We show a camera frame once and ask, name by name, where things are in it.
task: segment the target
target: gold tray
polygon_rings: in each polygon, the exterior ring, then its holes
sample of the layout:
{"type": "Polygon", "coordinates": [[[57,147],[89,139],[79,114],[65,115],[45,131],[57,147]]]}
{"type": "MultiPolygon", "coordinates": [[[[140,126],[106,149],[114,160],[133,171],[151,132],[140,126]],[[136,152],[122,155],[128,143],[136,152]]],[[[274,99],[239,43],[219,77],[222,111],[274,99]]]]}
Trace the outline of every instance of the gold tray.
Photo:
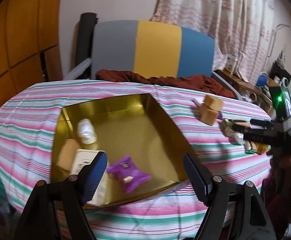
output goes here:
{"type": "Polygon", "coordinates": [[[175,123],[150,94],[126,95],[97,99],[62,109],[54,137],[51,181],[62,181],[69,172],[56,163],[60,150],[69,138],[82,149],[102,150],[109,165],[126,155],[151,179],[131,193],[107,176],[106,206],[126,204],[169,189],[188,177],[183,169],[183,156],[193,149],[175,123]],[[88,118],[95,128],[97,142],[81,143],[77,124],[88,118]]]}

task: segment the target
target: gray armrest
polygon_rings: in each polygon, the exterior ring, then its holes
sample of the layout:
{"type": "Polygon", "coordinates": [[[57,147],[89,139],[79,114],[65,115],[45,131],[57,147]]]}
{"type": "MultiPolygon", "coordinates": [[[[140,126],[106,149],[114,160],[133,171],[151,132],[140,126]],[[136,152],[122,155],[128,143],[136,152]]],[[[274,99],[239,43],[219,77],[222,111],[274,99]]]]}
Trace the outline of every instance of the gray armrest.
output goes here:
{"type": "Polygon", "coordinates": [[[79,65],[77,65],[73,70],[71,70],[63,80],[75,80],[83,74],[83,72],[91,65],[92,59],[86,58],[79,65]]]}
{"type": "Polygon", "coordinates": [[[234,97],[239,100],[239,101],[243,101],[242,96],[239,94],[239,92],[237,90],[235,90],[233,88],[233,86],[231,86],[227,81],[225,81],[223,78],[221,78],[217,73],[215,73],[214,71],[212,71],[212,77],[218,81],[221,85],[223,85],[226,89],[231,90],[234,94],[234,97]]]}

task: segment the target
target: metal screw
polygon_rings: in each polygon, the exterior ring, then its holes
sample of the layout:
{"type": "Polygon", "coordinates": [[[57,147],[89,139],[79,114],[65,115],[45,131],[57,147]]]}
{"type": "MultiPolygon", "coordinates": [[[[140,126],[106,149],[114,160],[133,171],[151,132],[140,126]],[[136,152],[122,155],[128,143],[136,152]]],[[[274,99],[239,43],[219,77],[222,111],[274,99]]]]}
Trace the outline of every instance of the metal screw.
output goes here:
{"type": "Polygon", "coordinates": [[[45,183],[45,181],[44,181],[43,179],[41,179],[41,180],[39,180],[39,181],[37,182],[37,186],[38,186],[38,187],[43,186],[44,183],[45,183]]]}
{"type": "Polygon", "coordinates": [[[250,180],[247,180],[246,184],[247,184],[248,187],[253,187],[254,186],[253,182],[250,181],[250,180]]]}
{"type": "Polygon", "coordinates": [[[213,180],[216,182],[221,182],[222,178],[220,176],[214,176],[213,180]]]}
{"type": "Polygon", "coordinates": [[[78,178],[77,175],[71,175],[71,176],[69,177],[69,180],[70,180],[70,181],[76,181],[77,178],[78,178]]]}

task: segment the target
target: curtain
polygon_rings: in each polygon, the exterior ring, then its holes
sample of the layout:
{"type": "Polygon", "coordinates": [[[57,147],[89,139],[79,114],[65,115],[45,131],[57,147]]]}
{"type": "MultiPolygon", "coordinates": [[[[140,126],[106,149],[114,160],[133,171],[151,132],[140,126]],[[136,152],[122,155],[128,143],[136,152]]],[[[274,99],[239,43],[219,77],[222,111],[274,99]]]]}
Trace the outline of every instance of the curtain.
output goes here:
{"type": "Polygon", "coordinates": [[[267,57],[273,17],[273,0],[158,0],[152,21],[213,38],[213,70],[225,67],[227,53],[241,54],[236,74],[255,84],[267,57]]]}

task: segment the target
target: brown blanket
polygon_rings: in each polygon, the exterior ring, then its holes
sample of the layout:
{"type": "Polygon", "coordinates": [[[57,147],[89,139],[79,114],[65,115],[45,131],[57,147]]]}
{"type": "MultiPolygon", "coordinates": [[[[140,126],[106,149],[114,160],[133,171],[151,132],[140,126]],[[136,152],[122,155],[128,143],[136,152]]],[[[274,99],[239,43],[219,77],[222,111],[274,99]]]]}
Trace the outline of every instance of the brown blanket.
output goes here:
{"type": "Polygon", "coordinates": [[[210,78],[205,75],[194,75],[188,78],[151,77],[146,79],[143,76],[140,76],[139,74],[133,73],[131,71],[101,69],[96,73],[96,79],[111,82],[134,82],[149,85],[185,88],[212,93],[227,98],[234,98],[232,91],[224,88],[214,78],[210,78]]]}

